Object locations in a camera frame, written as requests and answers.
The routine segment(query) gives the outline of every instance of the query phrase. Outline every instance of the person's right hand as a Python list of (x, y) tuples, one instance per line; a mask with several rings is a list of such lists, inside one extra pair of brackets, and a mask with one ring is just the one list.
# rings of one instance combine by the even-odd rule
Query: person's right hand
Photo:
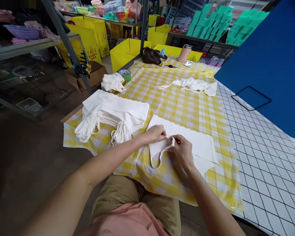
[(172, 136), (175, 139), (175, 146), (173, 147), (179, 163), (186, 170), (186, 168), (193, 166), (192, 157), (192, 143), (185, 139), (180, 134)]

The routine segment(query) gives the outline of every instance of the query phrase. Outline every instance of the shelf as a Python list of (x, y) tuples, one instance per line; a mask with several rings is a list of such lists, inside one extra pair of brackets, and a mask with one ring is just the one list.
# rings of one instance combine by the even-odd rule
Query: shelf
[[(80, 35), (76, 33), (68, 33), (68, 38), (70, 41), (80, 39)], [(60, 42), (54, 42), (50, 39), (39, 39), (23, 44), (17, 44), (17, 45), (11, 45), (0, 48), (0, 61), (6, 60), (12, 57), (20, 56), (23, 54), (27, 54), (36, 50), (45, 49), (48, 47), (56, 46), (58, 44), (61, 44), (62, 40)]]
[[(60, 13), (63, 14), (63, 15), (68, 15), (68, 16), (86, 16), (86, 15), (81, 15), (81, 14), (74, 13), (74, 12), (69, 12), (69, 11), (60, 11)], [(103, 21), (108, 22), (108, 23), (112, 23), (112, 24), (116, 24), (116, 25), (122, 25), (122, 26), (128, 26), (128, 27), (131, 27), (131, 28), (142, 25), (142, 21), (138, 21), (137, 23), (132, 23), (131, 24), (131, 23), (125, 23), (125, 22), (120, 22), (120, 21), (108, 20), (108, 19), (105, 19), (105, 18), (100, 17), (100, 16), (87, 15), (87, 17), (92, 17), (92, 18), (95, 18), (95, 19), (103, 20)]]
[(197, 38), (197, 37), (187, 36), (184, 33), (169, 32), (168, 36), (194, 40), (194, 41), (201, 42), (201, 43), (213, 44), (213, 45), (220, 46), (221, 48), (228, 48), (228, 49), (238, 49), (239, 48), (238, 46), (234, 46), (234, 45), (230, 45), (230, 44), (224, 44), (224, 43), (219, 43), (219, 42), (215, 42), (215, 41), (211, 41), (211, 40), (207, 40), (207, 39), (201, 39), (201, 38)]

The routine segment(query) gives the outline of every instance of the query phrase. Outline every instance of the purple basket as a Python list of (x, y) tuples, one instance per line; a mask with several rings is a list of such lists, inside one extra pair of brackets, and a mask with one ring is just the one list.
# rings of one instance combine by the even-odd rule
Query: purple basket
[(13, 34), (15, 37), (20, 39), (35, 40), (39, 39), (39, 32), (37, 29), (27, 28), (26, 26), (16, 26), (16, 25), (3, 25)]

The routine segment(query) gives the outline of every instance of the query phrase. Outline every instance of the blue board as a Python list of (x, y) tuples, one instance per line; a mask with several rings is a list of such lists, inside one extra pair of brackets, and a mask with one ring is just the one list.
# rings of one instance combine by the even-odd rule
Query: blue board
[[(295, 0), (281, 0), (215, 78), (234, 93), (251, 86), (269, 97), (257, 110), (295, 138)], [(239, 96), (253, 107), (266, 101), (252, 89)]]

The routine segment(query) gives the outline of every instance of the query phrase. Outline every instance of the black grid lines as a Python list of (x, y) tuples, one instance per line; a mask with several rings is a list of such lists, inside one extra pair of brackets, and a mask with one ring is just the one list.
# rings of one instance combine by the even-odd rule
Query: black grid lines
[(269, 234), (295, 235), (295, 139), (259, 112), (246, 111), (222, 84), (218, 89), (240, 168), (245, 218)]

